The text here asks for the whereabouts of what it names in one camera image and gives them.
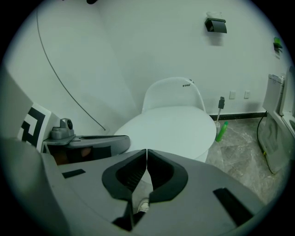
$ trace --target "toilet lid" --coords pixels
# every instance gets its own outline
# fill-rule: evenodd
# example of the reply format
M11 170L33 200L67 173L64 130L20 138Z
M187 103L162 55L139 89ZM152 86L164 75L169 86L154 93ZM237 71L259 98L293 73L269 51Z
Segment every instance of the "toilet lid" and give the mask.
M159 107L136 116L115 135L127 135L127 152L153 149L196 159L213 144L216 126L211 117L194 106Z

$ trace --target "cable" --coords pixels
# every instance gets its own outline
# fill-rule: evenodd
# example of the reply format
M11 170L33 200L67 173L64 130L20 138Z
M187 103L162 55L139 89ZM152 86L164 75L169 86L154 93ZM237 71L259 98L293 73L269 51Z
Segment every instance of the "cable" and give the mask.
M259 128L259 125L260 125L262 119L264 118L264 116L266 116L266 114L267 114L267 111L266 111L266 112L263 114L263 116L261 117L261 119L260 119L260 121L259 121L259 123L258 123L258 126L257 126L257 131L256 131L257 142L258 142L258 145L259 145L259 147L260 147L260 149L261 149L261 151L262 151L262 154L263 154L264 156L266 155L266 151L263 150L262 145L261 145L261 143L260 143L260 141L259 141L259 139L258 139L258 128ZM270 169L270 167L269 167L269 165L268 165L268 161L267 161L267 159L266 159L266 163L267 163L268 169L271 171L271 169Z
M56 71L54 70L54 68L53 68L53 66L52 66L52 64L50 63L50 61L49 61L49 58L48 58L48 56L47 56L47 54L46 54L46 52L45 52L45 48L44 48L44 46L43 46L43 42L42 42L42 39L41 39L41 35L40 35L40 31L39 31L39 22L38 22L38 8L36 9L36 19L37 19L37 29L38 29L38 35L39 35L39 39L40 39L40 42L41 42L41 45L42 45L42 48L43 48L43 51L44 51L44 53L45 53L45 56L46 56L46 58L47 58L47 61L49 62L49 64L50 64L50 66L51 66L51 68L52 68L52 70L54 71L54 73L55 73L55 75L56 75L56 77L58 78L58 80L59 80L59 82L61 83L61 85L64 87L64 89L67 91L67 93L71 96L71 98L78 104L78 106L79 107L81 107L81 109L83 110L83 111L85 111L85 113L87 114L87 115L89 115L101 128L103 128L103 130L104 131L106 131L106 129L100 124L100 123L98 123L78 102L77 102L77 100L70 94L70 92L67 90L67 88L65 87L65 85L61 82L61 80L60 80L60 78L59 78L59 76L57 75L57 73L56 73Z

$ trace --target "toilet paper holder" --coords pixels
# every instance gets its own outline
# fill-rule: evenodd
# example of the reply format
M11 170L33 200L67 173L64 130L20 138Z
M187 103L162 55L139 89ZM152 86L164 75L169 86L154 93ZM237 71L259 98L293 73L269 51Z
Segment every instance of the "toilet paper holder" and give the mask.
M218 18L207 18L205 26L208 32L227 33L225 20Z

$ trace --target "black baseboard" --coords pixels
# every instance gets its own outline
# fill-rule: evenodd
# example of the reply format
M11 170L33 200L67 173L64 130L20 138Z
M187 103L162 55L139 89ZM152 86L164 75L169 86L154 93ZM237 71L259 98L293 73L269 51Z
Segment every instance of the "black baseboard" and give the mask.
M220 115L219 120L237 120L237 119L260 118L260 117L263 117L264 113L265 112ZM210 117L213 120L217 119L217 115L211 115Z

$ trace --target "floor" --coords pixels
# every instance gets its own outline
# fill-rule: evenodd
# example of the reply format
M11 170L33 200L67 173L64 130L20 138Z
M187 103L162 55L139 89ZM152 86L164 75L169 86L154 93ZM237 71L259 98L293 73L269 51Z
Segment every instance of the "floor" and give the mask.
M260 128L265 124L263 118ZM214 142L208 152L206 163L211 164L229 174L252 190L263 203L273 200L288 176L287 168L272 174L267 166L256 138L257 125L260 118L229 120L228 128L220 142ZM153 191L152 185L140 181L135 189L133 211L143 198Z

